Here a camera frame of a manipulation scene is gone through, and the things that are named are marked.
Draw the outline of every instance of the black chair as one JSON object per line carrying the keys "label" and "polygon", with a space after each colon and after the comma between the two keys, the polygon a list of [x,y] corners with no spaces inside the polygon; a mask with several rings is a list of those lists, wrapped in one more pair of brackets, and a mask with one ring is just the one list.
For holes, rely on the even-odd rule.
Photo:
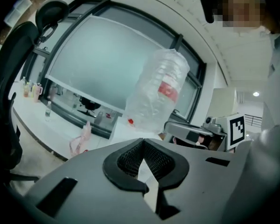
{"label": "black chair", "polygon": [[93,112],[94,110],[96,110],[99,107],[101,107],[101,105],[98,104],[98,103],[91,102],[90,100],[88,100],[88,99],[86,99],[84,97],[80,98],[80,102],[81,102],[80,106],[84,105],[87,111],[81,111],[81,110],[78,110],[78,111],[83,113],[83,114],[85,114],[85,115],[87,115],[87,116],[96,118],[96,116],[94,116],[94,115],[89,113],[89,110]]}
{"label": "black chair", "polygon": [[36,23],[45,28],[37,28],[29,21],[22,23],[12,30],[0,50],[0,177],[6,185],[9,185],[11,180],[35,182],[39,180],[37,176],[17,175],[10,172],[20,162],[22,148],[19,142],[20,131],[17,127],[15,132],[11,118],[16,94],[14,93],[11,99],[8,96],[22,65],[42,38],[41,31],[48,30],[48,24],[56,24],[60,20],[60,14],[68,15],[68,6],[67,9],[55,10],[56,16],[53,12],[46,12],[46,10],[54,11],[57,3],[56,0],[51,5],[47,2],[45,9],[41,7],[38,12],[37,21],[48,21],[46,16],[49,14],[51,23]]}

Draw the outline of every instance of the pink cup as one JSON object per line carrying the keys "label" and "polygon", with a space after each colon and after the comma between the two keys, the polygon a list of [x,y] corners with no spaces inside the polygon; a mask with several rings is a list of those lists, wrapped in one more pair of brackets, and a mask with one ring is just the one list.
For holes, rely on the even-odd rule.
{"label": "pink cup", "polygon": [[39,85],[37,85],[35,87],[34,96],[33,96],[34,102],[38,101],[39,96],[42,94],[42,90],[43,90],[43,88],[41,86],[39,86]]}

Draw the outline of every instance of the red label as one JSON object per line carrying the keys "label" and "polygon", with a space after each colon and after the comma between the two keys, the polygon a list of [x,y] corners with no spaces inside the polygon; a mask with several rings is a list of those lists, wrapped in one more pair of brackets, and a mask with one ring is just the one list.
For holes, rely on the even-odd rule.
{"label": "red label", "polygon": [[163,95],[166,95],[169,99],[173,100],[174,103],[177,102],[178,99],[177,90],[174,89],[171,85],[167,84],[166,82],[162,81],[158,92]]}

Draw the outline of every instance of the plastic bag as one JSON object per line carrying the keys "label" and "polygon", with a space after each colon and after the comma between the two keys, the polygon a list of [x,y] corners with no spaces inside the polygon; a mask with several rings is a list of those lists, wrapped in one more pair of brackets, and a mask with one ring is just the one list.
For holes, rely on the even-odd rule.
{"label": "plastic bag", "polygon": [[189,70],[187,60],[175,49],[156,51],[126,101],[128,122],[140,130],[161,133]]}
{"label": "plastic bag", "polygon": [[86,123],[86,125],[83,126],[81,136],[78,136],[74,138],[70,142],[70,154],[72,157],[78,155],[81,153],[81,148],[85,144],[87,140],[89,140],[91,135],[91,125],[89,121]]}

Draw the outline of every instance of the black office chair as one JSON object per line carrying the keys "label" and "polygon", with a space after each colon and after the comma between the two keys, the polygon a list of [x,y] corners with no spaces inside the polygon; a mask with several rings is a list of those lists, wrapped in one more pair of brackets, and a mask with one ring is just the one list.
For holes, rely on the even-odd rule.
{"label": "black office chair", "polygon": [[[36,20],[48,21],[46,16],[49,14],[50,24],[56,24],[60,20],[60,14],[68,15],[68,6],[63,10],[54,10],[57,3],[56,0],[51,5],[47,2],[45,8],[39,9]],[[47,13],[46,10],[55,11],[56,15],[54,16],[53,12]],[[46,26],[45,29],[49,28],[48,22],[37,22],[36,24]],[[43,33],[40,31],[43,30],[44,28],[37,28],[29,21],[22,23],[12,30],[0,50],[0,132],[2,130],[8,131],[8,135],[0,133],[0,178],[6,185],[9,185],[11,180],[35,182],[39,180],[37,176],[17,175],[10,172],[20,162],[22,148],[19,143],[20,131],[17,127],[15,132],[11,118],[16,94],[14,93],[11,99],[8,98],[8,95],[22,65],[42,38]]]}
{"label": "black office chair", "polygon": [[89,110],[93,112],[94,110],[96,110],[99,107],[101,107],[101,105],[98,104],[98,103],[91,102],[90,100],[88,100],[88,99],[86,99],[84,97],[80,98],[80,102],[81,102],[80,106],[84,105],[87,111],[81,111],[81,110],[78,110],[78,111],[83,113],[83,114],[85,114],[85,115],[87,115],[87,116],[96,118],[96,116],[94,116],[94,115],[89,113]]}

